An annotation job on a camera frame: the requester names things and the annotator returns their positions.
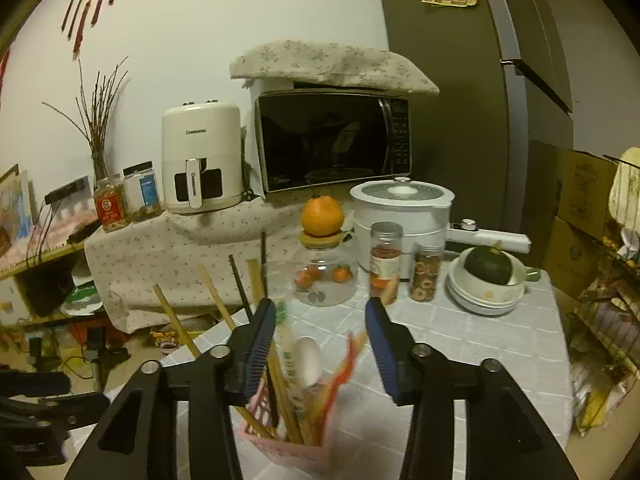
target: floor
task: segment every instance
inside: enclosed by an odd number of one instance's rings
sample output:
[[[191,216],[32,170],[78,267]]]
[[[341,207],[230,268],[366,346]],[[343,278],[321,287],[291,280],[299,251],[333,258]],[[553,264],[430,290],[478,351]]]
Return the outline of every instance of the floor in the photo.
[[[145,332],[135,334],[126,344],[131,359],[120,364],[109,375],[106,389],[111,390],[126,382],[140,365],[149,359],[160,359],[162,354],[153,346]],[[26,361],[27,354],[16,354],[0,349],[0,362],[13,368],[32,370]],[[80,375],[89,376],[91,370],[75,368]],[[75,394],[92,391],[93,381],[82,380],[69,374],[72,391]],[[610,478],[640,431],[640,386],[634,388],[613,413],[606,428],[591,430],[587,437],[572,434],[567,447],[567,455],[578,473],[580,480],[607,480]],[[68,464],[31,468],[36,480],[62,480]]]

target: red label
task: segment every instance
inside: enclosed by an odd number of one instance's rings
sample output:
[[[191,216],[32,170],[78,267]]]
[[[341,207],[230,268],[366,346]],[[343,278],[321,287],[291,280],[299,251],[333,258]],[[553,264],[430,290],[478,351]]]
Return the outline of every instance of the red label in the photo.
[[[102,225],[113,224],[122,220],[122,211],[118,196],[111,193],[95,199],[95,208],[98,211],[98,218]]]

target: black lid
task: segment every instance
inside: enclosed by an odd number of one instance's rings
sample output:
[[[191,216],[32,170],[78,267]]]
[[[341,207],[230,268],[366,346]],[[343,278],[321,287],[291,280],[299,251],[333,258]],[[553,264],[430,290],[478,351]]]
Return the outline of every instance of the black lid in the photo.
[[[141,162],[140,164],[136,164],[135,166],[129,166],[122,170],[123,176],[133,175],[139,171],[152,170],[154,164],[149,160],[148,162]]]

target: dark green squash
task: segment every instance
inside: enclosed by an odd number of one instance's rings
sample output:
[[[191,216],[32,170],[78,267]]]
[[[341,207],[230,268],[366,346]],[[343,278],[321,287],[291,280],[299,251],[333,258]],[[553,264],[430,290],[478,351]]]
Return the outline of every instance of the dark green squash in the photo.
[[[466,256],[465,269],[495,285],[506,285],[513,274],[510,258],[497,247],[474,247]]]

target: utensil holder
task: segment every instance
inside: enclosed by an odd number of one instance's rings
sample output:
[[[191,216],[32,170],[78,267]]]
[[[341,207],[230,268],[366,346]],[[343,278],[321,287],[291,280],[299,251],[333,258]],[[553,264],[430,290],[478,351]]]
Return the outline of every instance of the utensil holder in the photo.
[[[261,423],[267,427],[271,426],[269,389],[264,387],[262,381],[247,408]],[[334,418],[335,408],[332,407],[326,417],[320,446],[292,444],[283,440],[261,437],[255,434],[244,420],[236,430],[236,435],[249,440],[273,463],[303,470],[328,471],[331,469],[331,453],[334,444]]]

